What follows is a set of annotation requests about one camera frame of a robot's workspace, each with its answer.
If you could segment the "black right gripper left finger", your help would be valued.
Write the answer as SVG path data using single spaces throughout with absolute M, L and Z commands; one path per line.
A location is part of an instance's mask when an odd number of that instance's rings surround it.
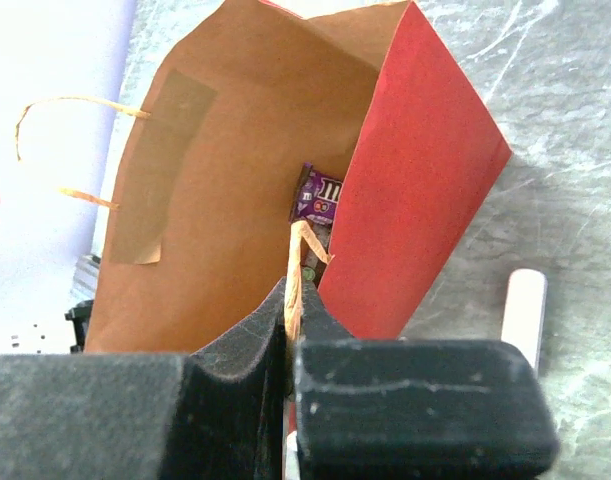
M 191 355 L 0 355 L 0 479 L 281 478 L 284 290 Z

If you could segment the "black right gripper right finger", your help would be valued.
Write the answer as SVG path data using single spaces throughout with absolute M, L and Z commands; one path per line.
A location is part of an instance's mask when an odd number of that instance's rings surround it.
M 536 374 L 499 340 L 361 340 L 302 288 L 304 479 L 534 479 L 560 442 Z

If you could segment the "purple M&M's packet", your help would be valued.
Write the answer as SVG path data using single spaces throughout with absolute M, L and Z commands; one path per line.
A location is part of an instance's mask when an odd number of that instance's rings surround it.
M 342 181 L 315 170 L 304 163 L 296 184 L 289 220 L 309 220 L 331 226 L 339 203 Z

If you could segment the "red paper bag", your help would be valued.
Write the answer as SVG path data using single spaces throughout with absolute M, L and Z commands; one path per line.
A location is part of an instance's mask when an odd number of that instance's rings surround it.
M 191 352 L 287 270 L 301 168 L 335 180 L 318 291 L 396 337 L 511 155 L 416 3 L 227 1 L 158 68 L 116 177 L 85 349 Z

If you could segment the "white eraser block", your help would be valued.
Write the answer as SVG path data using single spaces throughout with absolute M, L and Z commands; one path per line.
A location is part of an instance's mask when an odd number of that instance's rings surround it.
M 516 347 L 535 372 L 541 352 L 548 282 L 537 270 L 521 268 L 508 279 L 501 340 Z

